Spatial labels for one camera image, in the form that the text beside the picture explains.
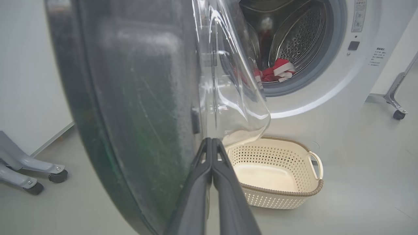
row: washing machine door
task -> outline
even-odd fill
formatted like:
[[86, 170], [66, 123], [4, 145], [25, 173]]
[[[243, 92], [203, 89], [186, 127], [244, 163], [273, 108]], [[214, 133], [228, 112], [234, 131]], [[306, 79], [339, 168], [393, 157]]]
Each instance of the washing machine door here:
[[203, 139], [244, 144], [270, 121], [238, 2], [47, 0], [46, 8], [97, 175], [136, 231], [163, 234]]

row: basket rim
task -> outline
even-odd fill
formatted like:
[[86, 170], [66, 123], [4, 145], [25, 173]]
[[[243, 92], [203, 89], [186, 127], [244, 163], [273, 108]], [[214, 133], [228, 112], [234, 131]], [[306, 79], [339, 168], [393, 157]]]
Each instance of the basket rim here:
[[[310, 152], [308, 147], [306, 147], [304, 144], [302, 144], [298, 141], [295, 141], [295, 140], [291, 140], [291, 139], [287, 139], [287, 138], [272, 137], [272, 136], [263, 136], [260, 139], [280, 140], [280, 141], [295, 143], [295, 144], [301, 146], [302, 148], [304, 148], [307, 153]], [[324, 180], [322, 180], [322, 179], [318, 180], [318, 186], [316, 187], [316, 189], [314, 189], [311, 192], [287, 192], [287, 191], [280, 191], [280, 190], [272, 190], [272, 189], [260, 188], [260, 187], [252, 186], [252, 185], [248, 185], [248, 184], [243, 184], [241, 182], [240, 182], [240, 185], [244, 189], [259, 191], [259, 192], [268, 193], [268, 194], [281, 195], [281, 196], [292, 196], [292, 197], [310, 197], [310, 196], [313, 196], [313, 195], [316, 195], [317, 193], [319, 193], [319, 191], [324, 186]]]

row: basket handle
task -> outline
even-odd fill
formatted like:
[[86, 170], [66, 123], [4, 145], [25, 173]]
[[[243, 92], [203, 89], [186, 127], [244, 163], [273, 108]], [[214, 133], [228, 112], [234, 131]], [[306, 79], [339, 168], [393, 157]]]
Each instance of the basket handle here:
[[317, 180], [322, 179], [322, 178], [324, 177], [324, 167], [322, 166], [322, 161], [321, 161], [321, 159], [318, 157], [318, 155], [316, 155], [316, 154], [315, 154], [315, 153], [313, 153], [312, 151], [309, 151], [309, 152], [308, 152], [308, 154], [309, 154], [309, 155], [311, 155], [311, 156], [313, 156], [313, 157], [315, 158], [316, 162], [318, 162], [319, 177], [316, 175], [316, 172], [315, 172], [314, 166], [312, 165], [312, 162], [311, 162], [311, 167], [312, 167], [312, 170], [313, 170], [313, 174], [315, 175], [315, 178], [316, 178]]

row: basket bottom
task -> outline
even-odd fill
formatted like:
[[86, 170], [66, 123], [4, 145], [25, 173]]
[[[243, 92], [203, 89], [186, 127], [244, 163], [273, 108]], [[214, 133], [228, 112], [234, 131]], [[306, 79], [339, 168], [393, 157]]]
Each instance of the basket bottom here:
[[243, 184], [264, 189], [298, 192], [293, 174], [281, 167], [254, 163], [241, 163], [234, 166], [238, 181]]

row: red and white cloth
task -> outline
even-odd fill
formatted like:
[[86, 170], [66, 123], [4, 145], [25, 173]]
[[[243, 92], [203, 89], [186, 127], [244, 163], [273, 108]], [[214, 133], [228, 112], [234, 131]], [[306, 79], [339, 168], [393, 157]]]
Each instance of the red and white cloth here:
[[274, 66], [268, 69], [264, 69], [261, 72], [262, 82], [284, 82], [291, 78], [295, 74], [296, 70], [292, 63], [287, 59], [278, 58], [274, 62]]

